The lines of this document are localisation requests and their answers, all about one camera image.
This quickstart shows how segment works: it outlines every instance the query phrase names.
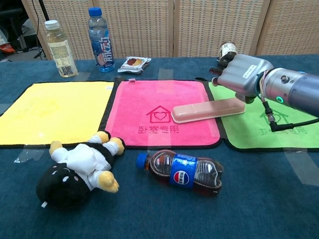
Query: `table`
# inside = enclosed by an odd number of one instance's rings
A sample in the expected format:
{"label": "table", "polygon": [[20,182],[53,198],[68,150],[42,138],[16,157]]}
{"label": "table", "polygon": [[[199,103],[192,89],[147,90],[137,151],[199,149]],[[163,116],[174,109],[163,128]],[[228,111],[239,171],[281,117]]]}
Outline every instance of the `table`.
{"label": "table", "polygon": [[[275,67],[319,75],[319,55],[264,56]],[[117,59],[116,69],[124,62]],[[141,75],[126,79],[211,79],[215,58],[155,58]],[[79,76],[63,79],[54,62],[0,63],[0,111],[30,84],[51,81],[112,81],[93,61],[77,61]],[[19,137],[19,130],[12,132]],[[244,153],[224,143],[216,148],[176,150],[212,157],[225,168],[214,198],[158,183],[139,171],[135,159],[146,150],[127,150],[113,173],[117,194],[92,193],[80,209],[43,209],[35,186],[53,164],[47,149],[0,149],[0,238],[316,238],[319,232],[319,153]],[[26,152],[33,159],[15,163]],[[313,177],[305,183],[302,175]]]}

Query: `blue water bottle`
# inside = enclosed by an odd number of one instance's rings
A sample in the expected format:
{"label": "blue water bottle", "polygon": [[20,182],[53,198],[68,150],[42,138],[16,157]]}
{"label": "blue water bottle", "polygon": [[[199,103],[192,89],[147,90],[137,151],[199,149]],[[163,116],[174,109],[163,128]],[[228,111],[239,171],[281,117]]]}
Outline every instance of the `blue water bottle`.
{"label": "blue water bottle", "polygon": [[107,22],[100,7],[89,8],[89,15],[89,35],[96,65],[101,72],[112,71],[115,62]]}

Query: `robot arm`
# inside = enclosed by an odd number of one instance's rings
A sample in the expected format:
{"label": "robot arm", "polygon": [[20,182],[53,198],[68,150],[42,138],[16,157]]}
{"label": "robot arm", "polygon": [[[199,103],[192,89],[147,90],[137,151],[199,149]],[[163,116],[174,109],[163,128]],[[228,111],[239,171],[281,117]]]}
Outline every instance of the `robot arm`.
{"label": "robot arm", "polygon": [[223,67],[225,68],[214,71],[220,76],[213,78],[213,85],[233,90],[236,97],[247,104],[259,97],[272,131],[319,122],[319,119],[315,119],[298,124],[277,125],[265,100],[266,98],[319,117],[319,76],[274,68],[269,61],[244,54],[237,54],[229,62],[224,62]]}

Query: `blue bottle cap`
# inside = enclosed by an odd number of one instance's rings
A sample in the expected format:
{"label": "blue bottle cap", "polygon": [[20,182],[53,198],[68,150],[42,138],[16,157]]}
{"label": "blue bottle cap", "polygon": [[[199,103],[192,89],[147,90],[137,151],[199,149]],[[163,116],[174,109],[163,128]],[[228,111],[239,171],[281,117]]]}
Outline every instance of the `blue bottle cap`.
{"label": "blue bottle cap", "polygon": [[140,153],[136,159],[136,166],[139,169],[144,169],[145,168],[145,162],[147,159],[148,155],[147,153]]}
{"label": "blue bottle cap", "polygon": [[100,7],[90,7],[89,8],[90,16],[102,16],[102,9]]}

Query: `plush toy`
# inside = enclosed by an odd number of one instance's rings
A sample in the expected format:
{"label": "plush toy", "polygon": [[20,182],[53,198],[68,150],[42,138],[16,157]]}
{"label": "plush toy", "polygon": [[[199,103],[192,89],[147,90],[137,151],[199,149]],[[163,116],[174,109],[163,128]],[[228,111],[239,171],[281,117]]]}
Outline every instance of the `plush toy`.
{"label": "plush toy", "polygon": [[110,137],[108,132],[99,131],[70,151],[53,141],[49,152],[57,163],[44,173],[36,187],[42,205],[59,209],[76,207],[94,188],[116,193],[119,184],[109,170],[114,156],[123,154],[125,144],[120,138]]}

